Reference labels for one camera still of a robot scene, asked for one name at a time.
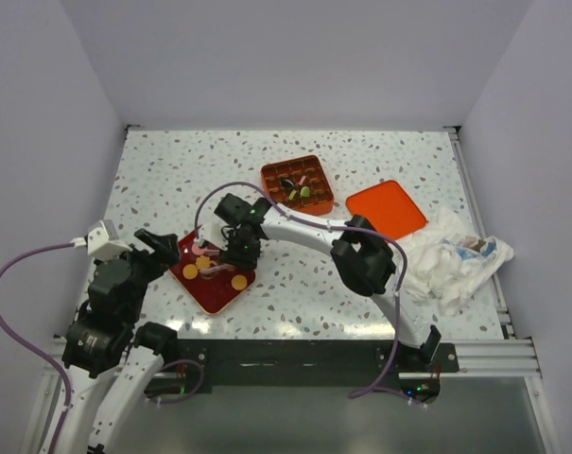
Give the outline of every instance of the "yellow object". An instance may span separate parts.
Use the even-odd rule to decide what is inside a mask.
[[[200,255],[198,259],[195,261],[195,266],[198,267],[198,270],[205,270],[206,268],[210,268],[211,260],[210,257],[206,255]]]
[[[248,286],[248,279],[242,274],[238,274],[231,280],[231,286],[235,290],[243,290]]]
[[[185,279],[189,280],[198,277],[198,272],[199,272],[198,267],[196,267],[192,263],[190,263],[189,265],[187,265],[182,269],[182,275],[184,276]]]

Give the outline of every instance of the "white terrazzo surface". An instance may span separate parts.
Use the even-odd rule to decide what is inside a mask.
[[[309,153],[320,156],[335,194],[326,218],[349,218],[348,196],[393,179],[428,218],[446,205],[471,221],[447,133],[418,131],[130,131],[105,217],[137,246],[132,234],[140,227],[182,237],[213,188],[236,180],[260,184],[262,165]],[[256,198],[245,187],[230,190]],[[214,218],[217,202],[210,201],[202,221]],[[326,256],[264,242],[256,272],[252,287],[216,316],[206,315],[167,273],[149,287],[139,323],[166,324],[180,338],[392,338],[390,323],[371,300],[341,284]],[[445,339],[502,339],[491,285],[455,317],[439,315],[435,302],[422,308]]]

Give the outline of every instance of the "purple cable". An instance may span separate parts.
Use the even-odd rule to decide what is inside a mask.
[[[297,218],[296,216],[289,215],[277,204],[276,201],[274,201],[269,196],[269,194],[267,194],[265,191],[263,191],[256,184],[252,184],[252,183],[248,183],[248,182],[231,182],[231,183],[222,184],[219,187],[217,187],[216,189],[212,190],[210,192],[210,194],[208,194],[203,199],[203,201],[201,201],[201,203],[199,204],[198,210],[195,213],[195,220],[194,220],[194,222],[195,222],[195,236],[196,237],[199,236],[199,215],[201,213],[201,209],[203,208],[203,205],[205,205],[205,203],[212,196],[214,196],[216,194],[216,192],[218,192],[222,189],[225,189],[226,187],[229,187],[229,186],[247,186],[247,187],[250,187],[250,188],[254,189],[256,192],[259,192],[260,194],[262,194],[262,196],[265,199],[267,199],[269,201],[269,203],[272,205],[272,207],[275,208],[277,210],[277,212],[279,214],[281,214],[282,216],[285,216],[286,218],[294,220],[294,221],[299,222],[301,224],[308,225],[309,227],[315,227],[317,229],[328,230],[328,228],[323,224],[319,224],[317,222],[313,222],[310,220]],[[348,397],[349,397],[349,399],[357,399],[358,397],[362,397],[362,396],[364,396],[368,393],[371,393],[373,391],[385,391],[385,390],[388,390],[389,393],[397,393],[397,391],[389,390],[388,388],[379,388],[378,385],[380,384],[382,379],[385,377],[385,375],[389,372],[390,367],[392,367],[392,364],[395,361],[395,357],[397,354],[397,345],[399,343],[399,322],[401,320],[401,301],[399,300],[399,290],[401,290],[401,285],[403,284],[403,278],[405,277],[406,272],[407,272],[407,255],[406,255],[405,251],[403,250],[403,248],[399,245],[399,243],[397,243],[394,239],[389,238],[388,236],[383,235],[379,232],[376,232],[375,230],[368,230],[368,229],[362,229],[360,227],[349,227],[349,226],[334,226],[334,227],[332,227],[331,230],[338,231],[338,232],[358,232],[361,234],[369,234],[369,235],[378,236],[379,238],[385,240],[387,243],[392,245],[397,251],[399,251],[399,254],[401,255],[401,259],[402,259],[401,273],[399,274],[399,279],[397,280],[397,282],[395,284],[395,289],[394,289],[394,292],[395,292],[395,325],[394,325],[395,334],[394,334],[394,337],[392,340],[392,348],[390,349],[389,359],[387,359],[387,364],[384,366],[384,368],[382,369],[382,372],[380,372],[380,374],[378,375],[376,380],[374,380],[369,386],[367,386],[365,388],[359,388],[358,390],[351,391],[349,393]],[[397,395],[402,395],[403,397],[407,397],[404,394],[397,393]]]
[[[166,364],[166,366],[164,366],[162,369],[160,369],[161,371],[165,371],[166,369],[169,369],[170,367],[174,367],[174,366],[178,366],[179,364],[191,364],[195,367],[198,368],[199,370],[199,380],[196,383],[195,387],[193,388],[193,390],[191,390],[189,393],[182,395],[181,397],[176,397],[174,399],[169,399],[169,400],[162,400],[159,397],[156,397],[154,399],[150,399],[151,402],[155,402],[156,404],[159,403],[161,405],[167,405],[167,404],[178,404],[180,402],[184,402],[185,400],[191,398],[193,396],[193,394],[195,394],[197,391],[199,391],[199,388],[201,388],[201,384],[203,383],[203,378],[204,378],[204,372],[203,372],[203,367],[201,367],[201,364],[199,364],[198,362],[194,361],[193,359],[179,359],[176,361],[172,361],[172,362],[168,362]]]
[[[21,255],[14,257],[12,260],[10,260],[6,265],[4,265],[0,269],[0,278],[14,264],[20,262],[21,260],[23,260],[25,258],[32,256],[32,255],[36,255],[38,253],[46,253],[48,251],[55,251],[57,249],[67,249],[67,248],[73,248],[73,247],[74,247],[74,245],[72,243],[65,243],[65,244],[57,244],[55,246],[48,246],[45,248],[35,249],[35,250],[30,251],[28,253],[22,253]],[[46,352],[42,351],[40,348],[36,347],[31,342],[29,342],[29,341],[23,339],[21,336],[19,336],[6,323],[6,321],[2,317],[2,314],[0,314],[0,327],[6,332],[6,334],[11,336],[14,340],[19,342],[21,345],[23,345],[27,350],[35,353],[37,356],[39,356],[44,361],[48,362],[52,367],[54,367],[57,370],[57,372],[59,373],[59,375],[61,376],[62,382],[65,385],[65,401],[64,401],[65,410],[62,411],[61,416],[59,417],[59,422],[57,423],[57,428],[55,429],[55,433],[52,436],[52,440],[50,441],[50,447],[48,449],[49,454],[52,454],[55,450],[55,446],[57,444],[57,441],[59,440],[59,435],[61,435],[61,429],[62,429],[63,423],[65,422],[65,417],[67,416],[67,411],[69,410],[69,406],[71,405],[71,381],[69,380],[69,375],[67,375],[67,373],[62,368],[62,366],[54,358],[52,358]]]

